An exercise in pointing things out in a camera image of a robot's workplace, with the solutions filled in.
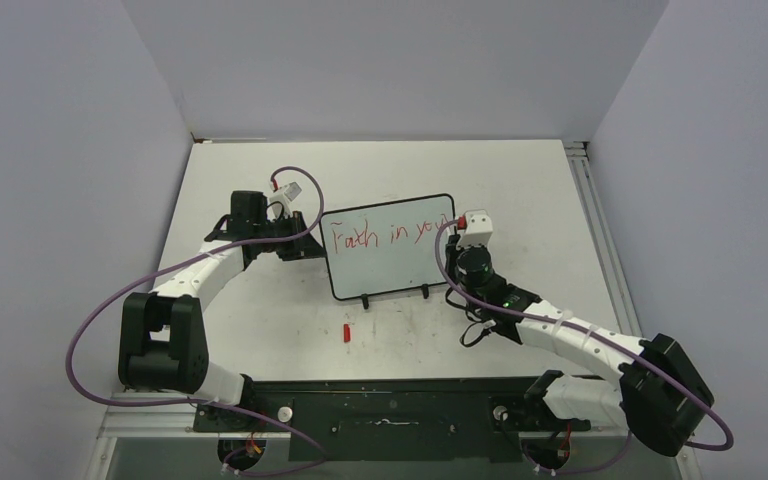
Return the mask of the small black-framed whiteboard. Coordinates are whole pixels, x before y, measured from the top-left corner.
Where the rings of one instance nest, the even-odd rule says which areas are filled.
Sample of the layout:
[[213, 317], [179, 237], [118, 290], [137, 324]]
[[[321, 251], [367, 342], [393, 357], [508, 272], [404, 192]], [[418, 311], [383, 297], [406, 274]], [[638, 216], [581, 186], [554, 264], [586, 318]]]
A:
[[323, 214], [320, 229], [332, 296], [369, 298], [444, 283], [433, 252], [438, 229], [455, 215], [451, 195], [439, 193]]

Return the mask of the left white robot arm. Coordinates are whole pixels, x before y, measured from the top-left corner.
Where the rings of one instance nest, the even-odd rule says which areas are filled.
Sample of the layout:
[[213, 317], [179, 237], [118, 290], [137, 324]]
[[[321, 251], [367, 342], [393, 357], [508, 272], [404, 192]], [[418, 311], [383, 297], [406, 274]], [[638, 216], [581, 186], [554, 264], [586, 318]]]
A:
[[271, 195], [233, 192], [229, 213], [204, 238], [201, 259], [152, 291], [125, 298], [118, 358], [124, 385], [220, 403], [219, 417], [236, 431], [255, 423], [258, 403], [244, 394], [251, 380], [210, 360], [203, 313], [261, 253], [283, 261], [324, 257], [302, 213], [290, 208], [300, 192], [295, 182]]

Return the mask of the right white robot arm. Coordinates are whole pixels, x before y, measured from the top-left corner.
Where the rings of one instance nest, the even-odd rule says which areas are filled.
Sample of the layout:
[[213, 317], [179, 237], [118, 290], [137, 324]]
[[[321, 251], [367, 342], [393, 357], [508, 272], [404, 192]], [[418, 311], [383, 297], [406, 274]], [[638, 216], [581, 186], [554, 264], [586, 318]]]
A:
[[441, 227], [433, 251], [449, 294], [481, 328], [518, 345], [548, 351], [589, 372], [575, 377], [546, 371], [524, 395], [529, 421], [539, 428], [588, 422], [624, 429], [667, 457], [685, 447], [704, 418], [722, 420], [714, 396], [681, 344], [658, 334], [651, 339], [603, 328], [562, 310], [498, 275], [486, 246], [463, 242]]

